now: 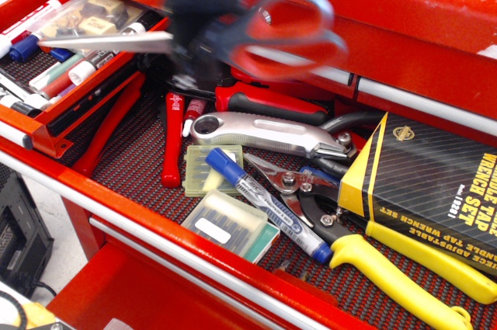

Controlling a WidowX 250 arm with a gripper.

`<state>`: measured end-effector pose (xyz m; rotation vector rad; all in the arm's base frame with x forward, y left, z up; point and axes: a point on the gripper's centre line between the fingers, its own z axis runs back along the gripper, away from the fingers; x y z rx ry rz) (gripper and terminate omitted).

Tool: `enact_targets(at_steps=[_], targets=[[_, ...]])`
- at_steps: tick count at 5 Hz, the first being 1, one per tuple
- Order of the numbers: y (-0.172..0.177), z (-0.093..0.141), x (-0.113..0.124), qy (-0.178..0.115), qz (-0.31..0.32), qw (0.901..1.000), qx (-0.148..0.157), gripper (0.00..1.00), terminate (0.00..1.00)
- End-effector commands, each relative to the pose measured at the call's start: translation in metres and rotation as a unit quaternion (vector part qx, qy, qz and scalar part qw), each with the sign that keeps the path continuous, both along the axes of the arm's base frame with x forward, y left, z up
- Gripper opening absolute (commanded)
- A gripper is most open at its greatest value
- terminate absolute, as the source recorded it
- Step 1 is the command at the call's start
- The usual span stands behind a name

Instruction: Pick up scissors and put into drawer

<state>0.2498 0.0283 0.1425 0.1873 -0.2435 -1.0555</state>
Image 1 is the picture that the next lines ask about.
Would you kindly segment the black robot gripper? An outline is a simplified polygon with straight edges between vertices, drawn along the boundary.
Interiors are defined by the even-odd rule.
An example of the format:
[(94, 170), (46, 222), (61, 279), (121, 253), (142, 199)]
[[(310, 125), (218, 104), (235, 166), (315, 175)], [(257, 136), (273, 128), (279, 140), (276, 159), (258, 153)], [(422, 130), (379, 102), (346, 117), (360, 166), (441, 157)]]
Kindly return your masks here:
[(219, 29), (216, 22), (225, 15), (242, 14), (246, 0), (165, 0), (173, 35), (172, 81), (181, 89), (215, 82), (223, 75), (222, 63), (208, 49), (206, 33)]

